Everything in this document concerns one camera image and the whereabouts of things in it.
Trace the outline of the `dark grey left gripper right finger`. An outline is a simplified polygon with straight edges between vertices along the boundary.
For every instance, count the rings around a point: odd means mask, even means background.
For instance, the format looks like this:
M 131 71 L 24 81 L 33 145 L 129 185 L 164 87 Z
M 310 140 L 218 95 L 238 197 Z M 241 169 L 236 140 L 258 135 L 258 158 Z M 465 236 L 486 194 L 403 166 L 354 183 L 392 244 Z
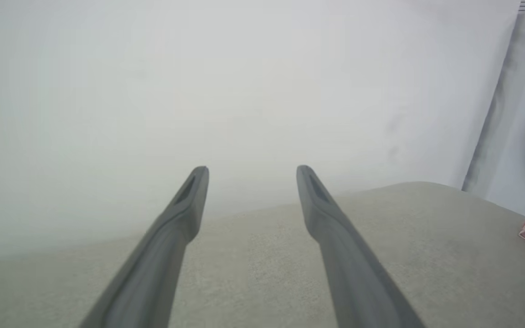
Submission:
M 338 328 L 425 328 L 310 166 L 297 168 L 305 226 L 317 241 Z

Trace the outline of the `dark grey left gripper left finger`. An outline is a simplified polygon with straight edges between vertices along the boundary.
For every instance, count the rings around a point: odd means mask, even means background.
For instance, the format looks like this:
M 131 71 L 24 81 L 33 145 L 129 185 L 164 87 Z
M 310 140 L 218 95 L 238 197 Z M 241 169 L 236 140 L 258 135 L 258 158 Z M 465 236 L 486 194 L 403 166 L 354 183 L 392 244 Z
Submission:
M 186 247 L 200 230 L 210 172 L 192 170 L 80 328 L 167 328 Z

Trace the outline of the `white washing machine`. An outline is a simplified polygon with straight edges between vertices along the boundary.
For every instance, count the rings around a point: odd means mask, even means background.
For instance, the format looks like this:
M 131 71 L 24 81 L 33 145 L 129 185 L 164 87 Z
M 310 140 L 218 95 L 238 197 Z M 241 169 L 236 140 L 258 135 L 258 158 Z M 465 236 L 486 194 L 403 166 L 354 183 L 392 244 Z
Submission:
M 525 216 L 525 0 L 462 190 Z

